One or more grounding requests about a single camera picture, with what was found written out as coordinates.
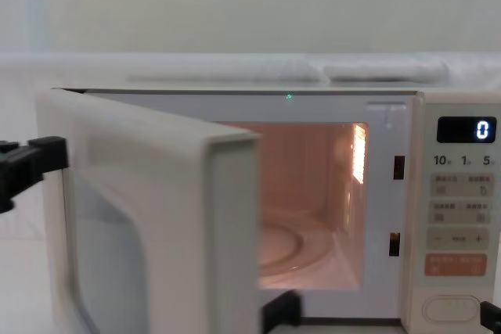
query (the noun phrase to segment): black clamp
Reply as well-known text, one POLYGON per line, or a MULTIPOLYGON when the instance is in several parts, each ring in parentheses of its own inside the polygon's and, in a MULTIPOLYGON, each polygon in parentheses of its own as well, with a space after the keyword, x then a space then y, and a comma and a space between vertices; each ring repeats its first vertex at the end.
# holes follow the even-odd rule
POLYGON ((501 334, 501 309, 496 305, 483 301, 480 303, 480 325, 501 334))
POLYGON ((36 138, 21 146, 0 141, 0 214, 14 208, 12 198, 43 180, 43 174, 68 167, 66 139, 36 138))
POLYGON ((301 295, 287 291, 261 309, 261 334, 268 334, 278 325, 299 326, 303 313, 301 295))

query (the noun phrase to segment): control panel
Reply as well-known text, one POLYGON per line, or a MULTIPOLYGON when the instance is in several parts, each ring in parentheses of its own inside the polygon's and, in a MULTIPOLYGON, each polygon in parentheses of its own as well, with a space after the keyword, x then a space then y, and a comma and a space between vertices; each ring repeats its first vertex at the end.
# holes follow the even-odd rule
POLYGON ((500 102, 490 92, 415 101, 401 299, 410 334, 485 332, 480 302, 492 301, 499 247, 500 102))
POLYGON ((428 114, 424 275, 482 277, 487 273, 489 245, 498 242, 491 239, 499 163, 493 148, 497 118, 489 112, 464 116, 464 106, 447 109, 445 116, 428 114), (454 108, 460 115, 454 115, 454 108))

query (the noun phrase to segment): white microwave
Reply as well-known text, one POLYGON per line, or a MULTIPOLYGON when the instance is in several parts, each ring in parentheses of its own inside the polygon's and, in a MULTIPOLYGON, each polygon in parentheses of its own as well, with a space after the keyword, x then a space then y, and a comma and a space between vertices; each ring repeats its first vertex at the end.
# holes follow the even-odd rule
POLYGON ((288 289, 307 323, 484 332, 501 92, 53 89, 37 113, 70 156, 44 183, 67 333, 257 334, 288 289))

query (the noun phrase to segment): open microwave door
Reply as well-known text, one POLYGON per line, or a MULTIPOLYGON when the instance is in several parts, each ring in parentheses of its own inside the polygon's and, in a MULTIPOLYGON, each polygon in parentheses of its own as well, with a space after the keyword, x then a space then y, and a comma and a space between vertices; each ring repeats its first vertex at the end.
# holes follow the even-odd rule
POLYGON ((77 92, 37 98, 70 167, 44 184, 68 334, 256 334, 255 135, 77 92))

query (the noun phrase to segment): white table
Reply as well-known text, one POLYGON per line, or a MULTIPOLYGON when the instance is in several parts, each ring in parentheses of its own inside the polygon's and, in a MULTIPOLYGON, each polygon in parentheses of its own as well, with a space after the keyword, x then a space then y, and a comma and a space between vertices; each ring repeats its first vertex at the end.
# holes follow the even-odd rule
MULTIPOLYGON (((499 267, 496 280, 501 279, 499 267)), ((501 294, 496 286, 495 303, 501 294)), ((0 241, 0 333, 65 334, 52 320, 45 243, 40 240, 0 241)), ((402 334, 394 327, 278 328, 274 334, 402 334)))

